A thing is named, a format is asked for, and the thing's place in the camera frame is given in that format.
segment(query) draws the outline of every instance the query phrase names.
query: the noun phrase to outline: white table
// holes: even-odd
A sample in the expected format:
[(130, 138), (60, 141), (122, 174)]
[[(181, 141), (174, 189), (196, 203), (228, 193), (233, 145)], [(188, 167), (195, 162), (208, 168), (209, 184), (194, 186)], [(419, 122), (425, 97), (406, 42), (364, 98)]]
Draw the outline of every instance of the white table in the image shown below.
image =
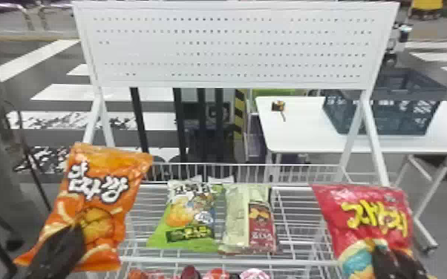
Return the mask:
[[(283, 120), (272, 111), (272, 102), (285, 101)], [(338, 134), (322, 109), (324, 97), (264, 96), (256, 99), (261, 127), (267, 145), (267, 163), (281, 161), (282, 154), (342, 153), (347, 136)], [(414, 159), (415, 154), (447, 155), (447, 102), (442, 102), (432, 119), (425, 136), (379, 136), (383, 154), (407, 154), (398, 173), (395, 185), (402, 181), (409, 166), (415, 167), (430, 182), (429, 190), (413, 209), (414, 222), (426, 240), (427, 252), (437, 248), (437, 242), (421, 224), (419, 218), (447, 174), (447, 157), (434, 174), (428, 174)], [(370, 153), (371, 146), (365, 135), (360, 135), (353, 153)]]

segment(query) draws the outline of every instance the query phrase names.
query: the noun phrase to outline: red snack bag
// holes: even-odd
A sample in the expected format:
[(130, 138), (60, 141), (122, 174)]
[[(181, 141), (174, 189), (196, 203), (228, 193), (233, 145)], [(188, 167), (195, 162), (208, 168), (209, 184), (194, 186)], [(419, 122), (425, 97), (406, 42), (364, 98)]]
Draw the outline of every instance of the red snack bag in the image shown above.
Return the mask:
[(151, 164), (149, 154), (76, 143), (38, 243), (14, 262), (28, 266), (49, 237), (79, 224), (86, 248), (74, 271), (120, 268), (116, 247), (125, 239), (125, 215)]
[(314, 186), (313, 190), (347, 278), (374, 278), (371, 253), (376, 247), (412, 257), (412, 215), (402, 190), (373, 186)]

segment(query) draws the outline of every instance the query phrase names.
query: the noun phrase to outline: shelf leg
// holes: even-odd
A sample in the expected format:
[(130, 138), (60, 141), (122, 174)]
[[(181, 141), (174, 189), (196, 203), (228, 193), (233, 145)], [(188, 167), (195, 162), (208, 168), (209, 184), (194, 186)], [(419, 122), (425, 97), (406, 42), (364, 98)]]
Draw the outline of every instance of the shelf leg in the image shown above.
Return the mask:
[(365, 130), (369, 136), (369, 143), (371, 144), (371, 154), (373, 156), (374, 168), (378, 174), (379, 183), (382, 186), (389, 186), (388, 171), (386, 170), (385, 158), (379, 145), (378, 131), (376, 123), (374, 122), (373, 111), (368, 99), (361, 99), (362, 113), (364, 115)]
[(100, 111), (102, 110), (102, 96), (95, 95), (94, 102), (88, 115), (87, 127), (83, 134), (83, 142), (94, 144), (95, 126), (99, 119)]
[(334, 182), (341, 182), (343, 180), (344, 172), (347, 169), (348, 161), (350, 160), (350, 155), (352, 154), (352, 147), (355, 143), (355, 139), (359, 134), (360, 125), (362, 124), (362, 106), (357, 105), (355, 114), (353, 115), (352, 125), (348, 131), (347, 143), (345, 149), (343, 150), (342, 157), (339, 160), (339, 170), (336, 172), (334, 177)]
[(101, 98), (100, 120), (102, 122), (102, 132), (104, 133), (105, 145), (114, 147), (113, 130), (109, 122), (108, 108), (105, 106), (104, 98)]

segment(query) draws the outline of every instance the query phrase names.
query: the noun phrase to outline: wire basket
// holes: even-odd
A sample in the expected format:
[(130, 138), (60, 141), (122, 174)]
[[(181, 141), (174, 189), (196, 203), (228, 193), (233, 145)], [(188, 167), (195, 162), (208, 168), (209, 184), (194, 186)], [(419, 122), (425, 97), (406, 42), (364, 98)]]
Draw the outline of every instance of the wire basket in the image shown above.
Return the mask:
[[(415, 70), (379, 73), (371, 97), (378, 134), (424, 135), (447, 88)], [(323, 109), (340, 134), (350, 130), (360, 91), (326, 90)], [(364, 125), (360, 133), (365, 134)]]
[[(123, 279), (132, 269), (160, 270), (166, 277), (194, 265), (202, 275), (214, 268), (242, 272), (262, 269), (271, 278), (342, 278), (332, 240), (326, 229), (312, 184), (333, 184), (338, 165), (267, 165), (219, 163), (155, 163), (141, 185), (126, 220), (127, 238), (118, 247), (123, 267), (117, 272), (88, 274), (89, 278)], [(276, 255), (225, 256), (188, 250), (160, 250), (146, 246), (166, 207), (166, 182), (192, 179), (210, 183), (266, 183), (273, 185), (271, 203), (278, 234)], [(226, 203), (216, 204), (215, 238), (225, 224)]]

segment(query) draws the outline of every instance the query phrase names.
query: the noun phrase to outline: yellow black striped post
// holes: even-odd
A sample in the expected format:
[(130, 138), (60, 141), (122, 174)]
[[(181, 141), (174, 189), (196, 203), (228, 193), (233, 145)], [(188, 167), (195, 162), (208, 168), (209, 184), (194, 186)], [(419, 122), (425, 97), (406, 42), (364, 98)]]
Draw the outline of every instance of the yellow black striped post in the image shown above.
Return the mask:
[(246, 125), (246, 96), (243, 90), (235, 90), (234, 141), (243, 139)]

